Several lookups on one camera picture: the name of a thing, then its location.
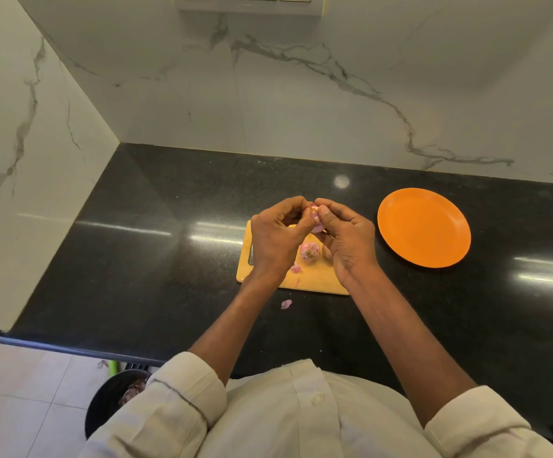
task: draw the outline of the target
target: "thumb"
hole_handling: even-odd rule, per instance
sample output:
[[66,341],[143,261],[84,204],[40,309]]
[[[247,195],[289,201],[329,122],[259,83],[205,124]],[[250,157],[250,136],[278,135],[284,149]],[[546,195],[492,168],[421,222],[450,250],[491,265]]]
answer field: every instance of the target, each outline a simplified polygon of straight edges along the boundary
[[294,231],[296,232],[296,235],[300,237],[300,240],[303,241],[304,238],[311,232],[311,230],[314,227],[315,227],[315,222],[311,215],[311,208],[307,207],[304,209],[302,218],[296,225]]
[[327,206],[319,206],[317,213],[325,229],[331,233],[332,236],[336,236],[342,226],[342,220],[329,210]]

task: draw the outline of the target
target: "black granite countertop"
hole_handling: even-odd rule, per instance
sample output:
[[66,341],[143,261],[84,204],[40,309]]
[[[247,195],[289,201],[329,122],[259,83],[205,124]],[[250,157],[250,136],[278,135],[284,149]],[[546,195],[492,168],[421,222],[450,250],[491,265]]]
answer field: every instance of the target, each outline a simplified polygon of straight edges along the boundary
[[[553,425],[553,184],[123,144],[1,340],[160,364],[234,298],[252,215],[303,194],[375,222],[381,200],[404,187],[453,201],[471,249],[455,266],[422,269],[377,233],[383,269],[478,383],[533,424]],[[282,311],[285,299],[294,303]],[[401,391],[349,297],[279,289],[235,372],[301,358]]]

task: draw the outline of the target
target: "white shirt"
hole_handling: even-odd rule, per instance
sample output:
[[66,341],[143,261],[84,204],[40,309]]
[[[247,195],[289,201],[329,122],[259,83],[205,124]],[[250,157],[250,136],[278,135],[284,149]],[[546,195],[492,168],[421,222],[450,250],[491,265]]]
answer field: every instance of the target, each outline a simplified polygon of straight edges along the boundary
[[88,440],[81,458],[553,457],[553,446],[487,386],[421,428],[394,390],[302,360],[227,387],[175,356]]

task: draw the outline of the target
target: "white marble backsplash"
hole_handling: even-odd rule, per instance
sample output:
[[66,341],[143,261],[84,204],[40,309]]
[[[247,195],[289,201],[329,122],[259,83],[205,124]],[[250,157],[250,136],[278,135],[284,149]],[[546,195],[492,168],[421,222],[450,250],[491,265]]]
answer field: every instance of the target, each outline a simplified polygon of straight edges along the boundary
[[118,139],[16,0],[0,0],[0,330],[15,322]]
[[20,0],[120,140],[553,182],[553,0]]

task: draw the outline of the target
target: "shirt button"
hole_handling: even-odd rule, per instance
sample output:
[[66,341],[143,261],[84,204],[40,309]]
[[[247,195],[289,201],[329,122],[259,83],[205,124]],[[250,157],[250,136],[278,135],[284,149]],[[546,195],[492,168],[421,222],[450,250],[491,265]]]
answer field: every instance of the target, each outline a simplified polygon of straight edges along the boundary
[[313,405],[319,405],[325,402],[325,392],[317,392],[312,396],[311,402]]

